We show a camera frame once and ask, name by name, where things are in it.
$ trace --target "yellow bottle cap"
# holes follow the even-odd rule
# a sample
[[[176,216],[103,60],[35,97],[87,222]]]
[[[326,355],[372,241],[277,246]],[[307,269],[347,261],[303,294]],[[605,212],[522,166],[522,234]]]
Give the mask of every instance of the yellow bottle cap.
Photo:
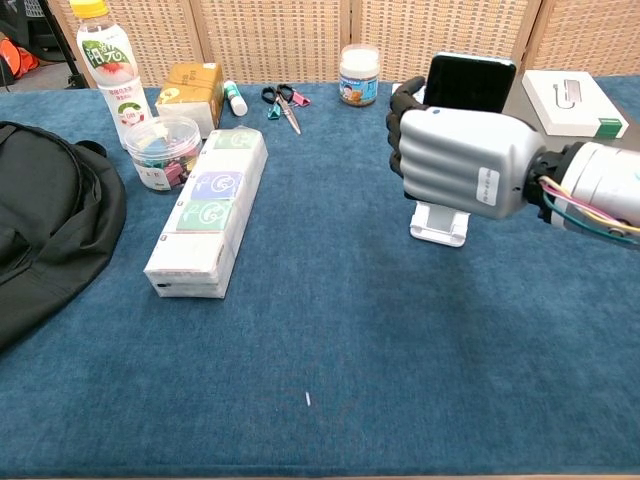
[[[95,18],[109,13],[104,0],[69,0],[71,11],[78,18]]]

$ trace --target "white box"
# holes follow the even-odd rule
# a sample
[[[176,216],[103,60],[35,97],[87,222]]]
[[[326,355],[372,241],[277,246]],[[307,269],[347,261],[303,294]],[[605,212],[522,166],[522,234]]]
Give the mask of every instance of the white box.
[[[522,85],[547,135],[621,138],[629,127],[587,72],[527,70]]]
[[[257,130],[211,132],[144,269],[158,295],[224,298],[267,156]]]

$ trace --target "scissors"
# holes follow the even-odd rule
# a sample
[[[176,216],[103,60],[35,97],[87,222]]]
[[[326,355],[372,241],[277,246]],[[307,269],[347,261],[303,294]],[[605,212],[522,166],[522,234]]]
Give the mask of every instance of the scissors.
[[[281,83],[276,88],[273,87],[265,87],[262,89],[262,99],[274,105],[276,102],[282,108],[284,112],[284,116],[287,117],[289,123],[296,131],[298,135],[300,135],[300,125],[298,125],[298,120],[296,116],[293,114],[293,110],[289,106],[289,102],[293,98],[293,88],[287,85],[286,83]]]

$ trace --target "scissor handle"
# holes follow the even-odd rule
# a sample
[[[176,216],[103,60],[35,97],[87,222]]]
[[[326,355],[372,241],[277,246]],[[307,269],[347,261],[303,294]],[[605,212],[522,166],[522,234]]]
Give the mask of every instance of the scissor handle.
[[[264,87],[262,89],[262,99],[267,103],[276,103],[277,96],[278,92],[273,87]]]
[[[278,85],[276,91],[287,103],[289,103],[293,99],[293,88],[286,83],[281,83],[280,85]]]

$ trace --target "pink binder clip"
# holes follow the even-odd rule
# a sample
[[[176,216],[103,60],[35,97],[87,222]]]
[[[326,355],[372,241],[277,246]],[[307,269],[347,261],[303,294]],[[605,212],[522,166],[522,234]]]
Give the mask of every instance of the pink binder clip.
[[[311,100],[298,92],[293,92],[293,103],[298,105],[299,107],[307,107],[311,105]]]

